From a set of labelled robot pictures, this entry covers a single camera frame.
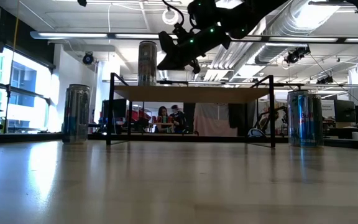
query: silver can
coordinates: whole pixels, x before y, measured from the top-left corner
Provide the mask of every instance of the silver can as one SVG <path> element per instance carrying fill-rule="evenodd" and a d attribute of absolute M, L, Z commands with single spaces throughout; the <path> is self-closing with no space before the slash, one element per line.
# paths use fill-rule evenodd
<path fill-rule="evenodd" d="M 301 146 L 322 147 L 324 134 L 321 96 L 315 94 L 298 96 L 298 104 Z"/>
<path fill-rule="evenodd" d="M 142 41 L 139 44 L 139 61 L 137 67 L 137 83 L 140 86 L 157 84 L 157 44 Z"/>
<path fill-rule="evenodd" d="M 298 96 L 306 95 L 306 90 L 291 91 L 287 96 L 288 103 L 288 142 L 291 146 L 300 146 Z"/>
<path fill-rule="evenodd" d="M 66 90 L 63 142 L 83 144 L 88 138 L 90 88 L 71 84 Z"/>

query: man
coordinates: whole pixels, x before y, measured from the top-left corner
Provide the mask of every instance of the man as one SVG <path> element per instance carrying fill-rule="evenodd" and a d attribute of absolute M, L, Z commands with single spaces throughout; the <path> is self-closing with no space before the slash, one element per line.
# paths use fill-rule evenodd
<path fill-rule="evenodd" d="M 179 110 L 178 105 L 171 107 L 173 114 L 170 116 L 173 118 L 173 124 L 175 125 L 175 133 L 182 133 L 187 127 L 186 117 L 184 112 Z"/>

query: woman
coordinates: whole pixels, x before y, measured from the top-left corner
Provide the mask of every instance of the woman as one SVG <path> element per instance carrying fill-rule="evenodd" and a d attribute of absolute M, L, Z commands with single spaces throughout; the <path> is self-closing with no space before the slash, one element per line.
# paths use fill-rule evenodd
<path fill-rule="evenodd" d="M 168 112 L 166 107 L 161 106 L 158 109 L 158 115 L 161 116 L 161 122 L 160 123 L 168 123 Z M 170 125 L 157 125 L 155 127 L 155 133 L 170 133 L 171 132 L 171 126 Z"/>

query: black metal frame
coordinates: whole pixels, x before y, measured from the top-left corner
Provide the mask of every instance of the black metal frame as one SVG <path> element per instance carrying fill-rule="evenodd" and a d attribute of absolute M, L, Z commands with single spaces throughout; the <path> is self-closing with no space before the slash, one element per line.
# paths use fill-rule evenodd
<path fill-rule="evenodd" d="M 269 99 L 270 99 L 270 138 L 265 139 L 250 139 L 247 136 L 247 127 L 248 127 L 248 119 L 247 119 L 247 108 L 245 109 L 245 120 L 244 120 L 244 127 L 246 128 L 245 137 L 243 139 L 241 138 L 222 138 L 222 137 L 189 137 L 189 136 L 133 136 L 131 134 L 131 127 L 132 127 L 132 101 L 129 101 L 129 113 L 128 113 L 128 132 L 127 135 L 121 135 L 121 136 L 112 136 L 112 109 L 113 109 L 113 103 L 114 103 L 114 90 L 115 90 L 115 78 L 117 78 L 122 84 L 129 86 L 128 83 L 125 82 L 119 75 L 116 73 L 110 74 L 110 92 L 109 92 L 109 111 L 108 111 L 108 123 L 107 123 L 107 136 L 95 136 L 92 139 L 105 139 L 106 144 L 109 146 L 111 145 L 111 140 L 114 138 L 115 140 L 140 140 L 140 141 L 147 141 L 147 140 L 153 140 L 153 141 L 195 141 L 195 142 L 205 142 L 205 141 L 211 141 L 211 142 L 244 142 L 244 143 L 268 143 L 270 142 L 270 147 L 275 147 L 276 145 L 276 137 L 275 137 L 275 124 L 274 124 L 274 114 L 275 114 L 275 108 L 274 108 L 274 80 L 273 75 L 269 75 L 265 78 L 263 78 L 261 81 L 255 83 L 251 86 L 251 88 L 258 87 L 259 85 L 268 85 L 269 86 Z"/>

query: ceiling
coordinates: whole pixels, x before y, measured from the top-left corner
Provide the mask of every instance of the ceiling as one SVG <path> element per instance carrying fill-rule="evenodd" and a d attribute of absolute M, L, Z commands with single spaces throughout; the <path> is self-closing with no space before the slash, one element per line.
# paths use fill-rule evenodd
<path fill-rule="evenodd" d="M 79 6 L 76 0 L 21 0 L 19 18 L 38 31 L 55 32 L 108 32 L 108 9 L 109 4 L 88 4 L 86 7 Z M 190 0 L 181 1 L 180 9 L 185 10 Z M 0 0 L 0 6 L 16 15 L 17 2 L 13 0 Z M 111 32 L 136 32 L 158 33 L 160 31 L 172 32 L 173 26 L 166 25 L 162 20 L 163 5 L 144 4 L 144 15 L 139 11 L 140 4 L 113 5 L 110 7 Z M 190 24 L 186 18 L 184 27 L 189 30 Z M 350 10 L 339 10 L 331 16 L 326 23 L 316 29 L 313 36 L 353 36 L 358 37 L 358 14 Z M 126 66 L 122 67 L 125 77 L 135 77 L 137 73 L 138 40 L 72 40 L 74 48 L 84 45 L 113 45 L 122 56 Z M 327 45 L 311 44 L 312 55 L 324 69 L 337 67 L 334 79 L 337 82 L 347 81 L 347 68 L 353 66 L 348 62 L 358 62 L 358 45 Z M 200 58 L 200 62 L 211 63 L 217 54 L 219 47 L 209 51 L 207 57 Z M 109 52 L 95 52 L 99 60 L 107 60 Z M 311 57 L 304 58 L 301 63 L 289 69 L 282 66 L 283 58 L 275 60 L 273 66 L 268 66 L 261 72 L 263 75 L 275 75 L 275 82 L 307 82 L 309 77 L 322 72 L 315 60 Z M 183 72 L 170 72 L 171 80 L 183 80 L 189 77 Z"/>

